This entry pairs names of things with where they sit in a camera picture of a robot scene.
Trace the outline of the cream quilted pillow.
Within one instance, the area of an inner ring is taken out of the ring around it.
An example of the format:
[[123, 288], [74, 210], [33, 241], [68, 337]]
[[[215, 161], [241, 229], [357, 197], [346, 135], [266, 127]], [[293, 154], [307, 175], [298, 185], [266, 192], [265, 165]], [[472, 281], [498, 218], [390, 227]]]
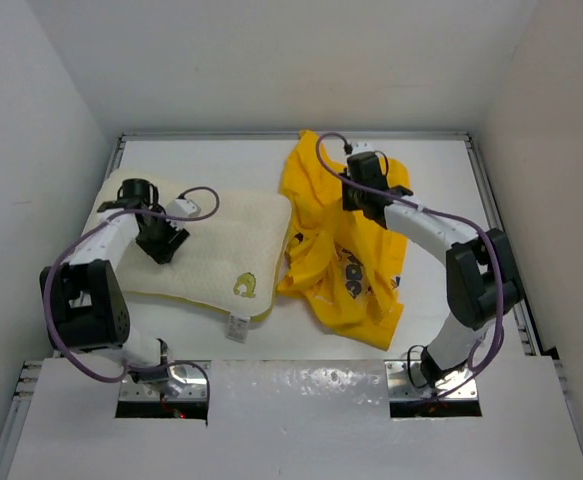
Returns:
[[291, 220], [277, 193], [217, 190], [219, 210], [185, 225], [190, 236], [159, 265], [129, 246], [116, 268], [122, 290], [168, 297], [262, 321], [270, 313]]

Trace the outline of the yellow pillowcase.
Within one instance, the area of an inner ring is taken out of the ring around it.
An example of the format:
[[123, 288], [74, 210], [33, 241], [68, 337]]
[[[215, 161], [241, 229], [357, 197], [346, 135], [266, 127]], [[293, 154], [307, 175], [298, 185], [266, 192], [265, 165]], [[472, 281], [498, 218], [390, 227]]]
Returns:
[[360, 211], [342, 207], [342, 166], [310, 130], [286, 159], [279, 191], [292, 208], [278, 293], [301, 297], [333, 333], [388, 350], [403, 306], [398, 288], [407, 251], [404, 236]]

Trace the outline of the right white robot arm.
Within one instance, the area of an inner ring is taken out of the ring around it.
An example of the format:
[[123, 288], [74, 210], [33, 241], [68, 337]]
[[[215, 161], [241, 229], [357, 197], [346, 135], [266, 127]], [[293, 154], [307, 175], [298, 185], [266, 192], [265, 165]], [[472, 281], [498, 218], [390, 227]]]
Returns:
[[449, 373], [479, 372], [473, 356], [479, 341], [493, 335], [485, 363], [503, 342], [503, 317], [524, 297], [520, 274], [507, 235], [481, 229], [457, 215], [434, 211], [401, 185], [390, 185], [387, 162], [368, 147], [349, 147], [341, 173], [342, 204], [360, 211], [382, 228], [400, 234], [437, 259], [445, 269], [450, 310], [437, 336], [424, 346], [416, 388], [435, 389]]

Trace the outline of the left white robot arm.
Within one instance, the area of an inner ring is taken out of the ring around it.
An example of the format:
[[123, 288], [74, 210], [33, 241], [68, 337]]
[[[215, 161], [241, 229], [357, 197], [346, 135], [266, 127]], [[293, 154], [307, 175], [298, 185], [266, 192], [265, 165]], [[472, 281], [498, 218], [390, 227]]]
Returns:
[[161, 205], [159, 190], [140, 178], [122, 182], [96, 209], [96, 226], [40, 274], [49, 339], [83, 374], [102, 383], [169, 378], [164, 341], [139, 333], [116, 277], [131, 246], [157, 266], [170, 263], [188, 238], [199, 206], [178, 197]]

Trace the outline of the white pillow care label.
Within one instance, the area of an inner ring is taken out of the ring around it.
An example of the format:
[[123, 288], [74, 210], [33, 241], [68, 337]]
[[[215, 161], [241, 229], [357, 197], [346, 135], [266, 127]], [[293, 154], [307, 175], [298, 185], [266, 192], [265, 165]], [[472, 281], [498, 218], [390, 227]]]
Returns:
[[225, 330], [225, 336], [232, 341], [245, 343], [250, 331], [251, 318], [230, 313]]

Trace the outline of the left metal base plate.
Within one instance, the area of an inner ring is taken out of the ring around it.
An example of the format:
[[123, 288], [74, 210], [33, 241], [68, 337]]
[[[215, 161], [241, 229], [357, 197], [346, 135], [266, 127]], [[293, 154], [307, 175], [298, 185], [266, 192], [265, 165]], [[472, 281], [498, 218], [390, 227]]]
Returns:
[[119, 400], [126, 402], [193, 402], [207, 400], [210, 361], [179, 361], [148, 372], [130, 372], [121, 382]]

